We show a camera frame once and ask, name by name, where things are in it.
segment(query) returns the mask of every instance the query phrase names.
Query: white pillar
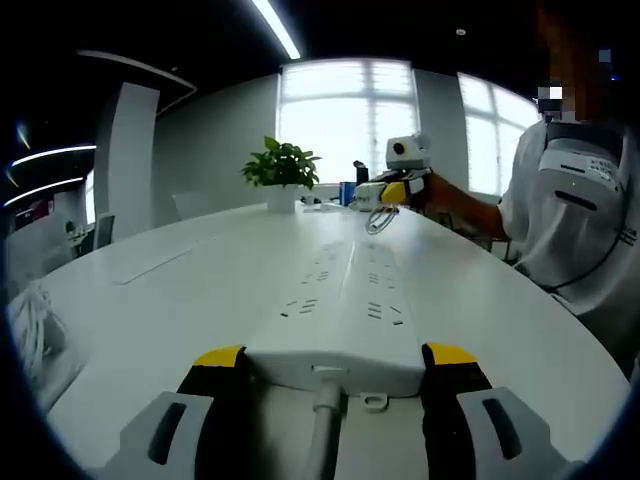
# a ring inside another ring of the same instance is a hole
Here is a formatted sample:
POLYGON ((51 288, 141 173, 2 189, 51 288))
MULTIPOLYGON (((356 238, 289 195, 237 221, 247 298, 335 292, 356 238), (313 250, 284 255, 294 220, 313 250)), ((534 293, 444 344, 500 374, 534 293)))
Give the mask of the white pillar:
POLYGON ((113 239, 153 228, 151 166, 160 92, 123 83, 101 120, 94 166, 96 215, 115 215, 113 239))

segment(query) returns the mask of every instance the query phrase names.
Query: window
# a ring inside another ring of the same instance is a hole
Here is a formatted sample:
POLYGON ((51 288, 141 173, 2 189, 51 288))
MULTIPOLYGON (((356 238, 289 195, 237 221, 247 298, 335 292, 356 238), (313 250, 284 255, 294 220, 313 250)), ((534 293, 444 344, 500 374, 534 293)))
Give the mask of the window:
POLYGON ((502 196, 511 181, 520 135, 540 120, 538 109, 504 88, 458 74, 467 125, 469 190, 502 196))
POLYGON ((87 211, 87 225, 96 222, 96 207, 93 200, 93 170, 87 175, 87 181, 84 184, 84 205, 87 211))
POLYGON ((313 150, 321 183, 355 180, 360 160, 386 168, 387 139, 419 130, 413 72, 406 62, 329 60, 285 66, 278 140, 313 150))

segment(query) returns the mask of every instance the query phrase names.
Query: white chair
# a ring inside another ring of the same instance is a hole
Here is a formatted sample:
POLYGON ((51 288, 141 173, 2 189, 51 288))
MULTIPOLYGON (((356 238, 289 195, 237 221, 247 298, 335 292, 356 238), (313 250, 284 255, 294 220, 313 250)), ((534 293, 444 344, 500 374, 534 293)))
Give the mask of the white chair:
POLYGON ((201 217, 215 212, 213 200, 202 192, 174 193, 171 195, 176 204, 180 220, 201 217))
POLYGON ((41 278, 73 260, 64 228, 56 213, 40 218, 7 237, 7 294, 15 297, 29 282, 41 278))
POLYGON ((113 240, 113 222, 116 216, 112 213, 102 213, 96 219, 93 233, 93 251, 110 245, 113 240))

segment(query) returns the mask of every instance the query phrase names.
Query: ceiling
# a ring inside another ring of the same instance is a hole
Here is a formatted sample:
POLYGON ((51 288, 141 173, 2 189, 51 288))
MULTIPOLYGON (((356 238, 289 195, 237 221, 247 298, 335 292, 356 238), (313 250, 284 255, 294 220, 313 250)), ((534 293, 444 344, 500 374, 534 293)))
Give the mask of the ceiling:
MULTIPOLYGON (((6 70, 11 72, 3 92, 10 115, 0 125, 3 168, 34 152, 94 143, 103 106, 122 81, 158 88, 160 108, 189 91, 137 68, 80 57, 79 49, 109 52, 173 72, 198 87, 189 101, 275 73, 288 61, 250 0, 182 0, 166 7, 134 0, 64 6, 50 2, 37 8, 24 3, 11 6, 5 16, 15 19, 16 26, 24 25, 21 34, 0 34, 6 70), (31 150, 18 140, 18 123, 26 128, 31 150)), ((535 2, 271 3, 302 60, 402 58, 419 69, 477 75, 528 97, 548 78, 546 52, 536 41, 535 2), (456 35, 459 28, 467 34, 456 35)), ((616 54, 627 48, 624 16, 614 8, 600 7, 596 14, 578 11, 584 19, 576 23, 597 34, 598 44, 612 46, 617 61, 616 54)), ((19 187, 3 183, 3 196, 86 175, 92 161, 89 152, 27 162, 12 169, 19 187)))

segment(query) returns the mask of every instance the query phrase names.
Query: desk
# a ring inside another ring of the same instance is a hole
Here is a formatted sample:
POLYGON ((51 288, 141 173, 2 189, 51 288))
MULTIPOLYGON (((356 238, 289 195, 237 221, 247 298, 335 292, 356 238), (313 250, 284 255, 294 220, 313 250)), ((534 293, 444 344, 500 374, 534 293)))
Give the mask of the desk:
POLYGON ((199 355, 247 344, 270 299, 282 295, 318 248, 365 238, 394 252, 420 341, 473 353, 494 386, 510 388, 549 423, 552 443, 568 459, 598 446, 628 382, 552 298, 490 253, 408 210, 369 237, 366 214, 304 209, 273 215, 255 205, 175 223, 109 245, 43 280, 88 355, 49 415, 83 466, 103 465, 118 448, 121 428, 158 393, 175 391, 199 355))

